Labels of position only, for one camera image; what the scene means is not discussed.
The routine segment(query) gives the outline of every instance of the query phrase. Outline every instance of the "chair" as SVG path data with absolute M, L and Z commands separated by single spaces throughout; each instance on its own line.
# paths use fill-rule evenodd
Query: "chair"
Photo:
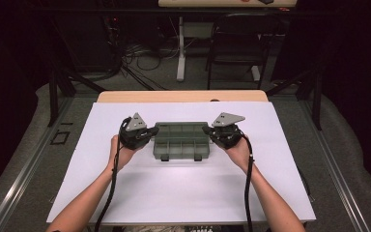
M 227 14 L 217 19 L 206 64 L 207 89 L 212 82 L 213 64 L 248 66 L 248 72 L 253 66 L 261 66 L 257 87 L 260 89 L 270 44 L 279 26 L 279 19 L 271 14 Z

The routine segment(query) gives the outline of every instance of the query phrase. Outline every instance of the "hand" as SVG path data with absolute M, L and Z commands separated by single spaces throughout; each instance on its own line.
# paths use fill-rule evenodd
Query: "hand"
M 248 144 L 244 138 L 241 138 L 240 141 L 232 148 L 225 150 L 225 153 L 230 157 L 231 161 L 243 170 L 244 173 L 248 170 L 249 162 L 249 149 Z
M 114 135 L 111 138 L 111 144 L 110 144 L 110 155 L 109 155 L 109 161 L 107 163 L 106 169 L 112 170 L 114 166 L 114 158 L 117 154 L 117 143 L 119 141 L 119 135 Z M 117 171 L 120 171 L 128 162 L 131 160 L 131 158 L 134 156 L 134 154 L 140 150 L 131 150 L 129 148 L 126 148 L 123 146 L 123 144 L 120 144 L 120 152 L 119 152 L 119 162 L 117 164 Z

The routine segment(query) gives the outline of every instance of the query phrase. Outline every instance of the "forearm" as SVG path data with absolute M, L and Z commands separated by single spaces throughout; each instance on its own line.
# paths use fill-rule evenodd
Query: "forearm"
M 297 215 L 254 165 L 251 183 L 273 232 L 305 231 Z
M 53 220 L 46 231 L 82 231 L 92 217 L 111 182 L 112 171 L 106 168 Z

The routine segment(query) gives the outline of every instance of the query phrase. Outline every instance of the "black controller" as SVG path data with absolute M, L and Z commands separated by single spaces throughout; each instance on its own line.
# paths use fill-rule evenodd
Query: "black controller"
M 243 116 L 221 113 L 213 122 L 213 127 L 203 127 L 203 132 L 219 147 L 234 147 L 243 137 L 243 132 L 235 123 L 244 120 Z
M 158 128 L 147 128 L 146 123 L 138 113 L 123 120 L 120 129 L 120 142 L 127 148 L 135 150 L 146 145 L 152 136 L 158 133 Z

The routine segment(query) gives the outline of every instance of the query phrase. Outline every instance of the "desk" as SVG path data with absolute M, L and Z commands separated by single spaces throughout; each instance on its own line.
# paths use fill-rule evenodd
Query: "desk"
M 160 7 L 168 8 L 294 8 L 297 5 L 297 0 L 274 0 L 268 5 L 258 1 L 250 0 L 243 2 L 242 0 L 158 0 Z M 184 81 L 186 68 L 186 53 L 185 53 L 185 25 L 183 17 L 180 16 L 179 21 L 179 65 L 177 68 L 177 80 Z M 252 74 L 258 76 L 258 68 L 252 69 Z
M 94 104 L 71 158 L 64 183 L 47 222 L 104 169 L 110 137 L 124 118 L 139 112 L 149 125 L 200 121 L 209 124 L 220 112 L 245 116 L 239 127 L 250 137 L 256 164 L 300 220 L 315 219 L 300 175 L 273 106 L 262 91 L 104 92 Z M 153 141 L 119 173 L 104 225 L 230 224 L 246 221 L 245 177 L 224 152 L 210 144 L 210 156 L 199 162 L 153 156 Z M 91 218 L 95 223 L 107 198 Z M 253 221 L 266 221 L 254 189 Z

